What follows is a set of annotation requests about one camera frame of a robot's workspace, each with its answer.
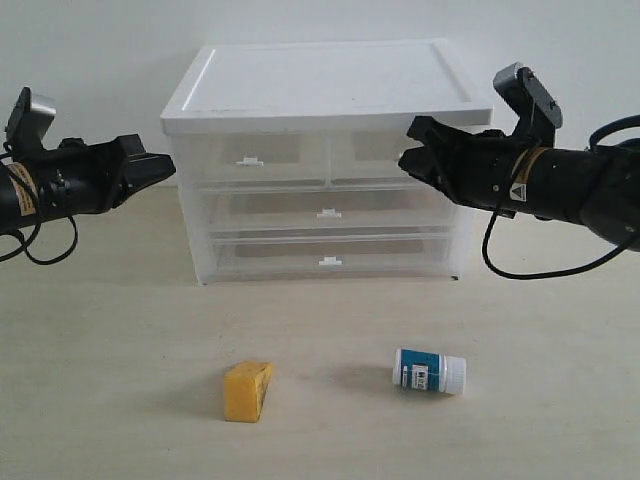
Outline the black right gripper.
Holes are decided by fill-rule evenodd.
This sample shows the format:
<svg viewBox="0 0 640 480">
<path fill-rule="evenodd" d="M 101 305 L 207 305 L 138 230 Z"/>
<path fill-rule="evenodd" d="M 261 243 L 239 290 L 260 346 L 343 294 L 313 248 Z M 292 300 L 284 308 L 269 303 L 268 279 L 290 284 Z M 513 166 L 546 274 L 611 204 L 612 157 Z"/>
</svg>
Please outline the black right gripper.
<svg viewBox="0 0 640 480">
<path fill-rule="evenodd" d="M 406 135 L 420 147 L 402 153 L 401 170 L 455 204 L 486 211 L 495 209 L 514 162 L 530 146 L 529 136 L 495 129 L 471 134 L 426 115 L 416 116 Z M 428 149 L 445 150 L 441 164 Z"/>
</svg>

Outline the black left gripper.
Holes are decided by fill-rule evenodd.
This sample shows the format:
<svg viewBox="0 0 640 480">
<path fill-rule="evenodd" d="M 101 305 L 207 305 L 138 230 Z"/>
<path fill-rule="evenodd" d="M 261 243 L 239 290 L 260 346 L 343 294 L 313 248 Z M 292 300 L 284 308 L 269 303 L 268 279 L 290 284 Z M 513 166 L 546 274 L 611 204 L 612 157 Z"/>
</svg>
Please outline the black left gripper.
<svg viewBox="0 0 640 480">
<path fill-rule="evenodd" d="M 170 155 L 148 153 L 138 134 L 86 145 L 67 139 L 29 158 L 43 218 L 101 214 L 176 173 Z"/>
</svg>

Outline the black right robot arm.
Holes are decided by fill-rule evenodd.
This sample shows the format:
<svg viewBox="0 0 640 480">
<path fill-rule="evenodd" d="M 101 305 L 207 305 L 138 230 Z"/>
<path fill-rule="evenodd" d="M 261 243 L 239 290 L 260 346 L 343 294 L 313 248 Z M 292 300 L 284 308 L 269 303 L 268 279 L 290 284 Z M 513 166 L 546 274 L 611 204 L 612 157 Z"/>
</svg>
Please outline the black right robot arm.
<svg viewBox="0 0 640 480">
<path fill-rule="evenodd" d="M 636 152 L 551 148 L 531 135 L 471 134 L 430 116 L 415 118 L 407 135 L 418 144 L 402 154 L 400 169 L 457 205 L 574 224 L 639 249 Z"/>
</svg>

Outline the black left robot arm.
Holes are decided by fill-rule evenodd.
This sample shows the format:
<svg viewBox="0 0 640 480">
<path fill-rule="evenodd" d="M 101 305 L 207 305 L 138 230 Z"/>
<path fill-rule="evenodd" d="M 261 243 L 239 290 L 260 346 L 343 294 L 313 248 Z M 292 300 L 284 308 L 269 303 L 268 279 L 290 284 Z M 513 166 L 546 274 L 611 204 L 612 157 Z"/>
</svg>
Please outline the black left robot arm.
<svg viewBox="0 0 640 480">
<path fill-rule="evenodd" d="M 1 166 L 1 231 L 67 216 L 108 212 L 176 173 L 168 154 L 147 152 L 137 134 L 87 145 L 66 138 L 56 149 L 9 147 Z"/>
</svg>

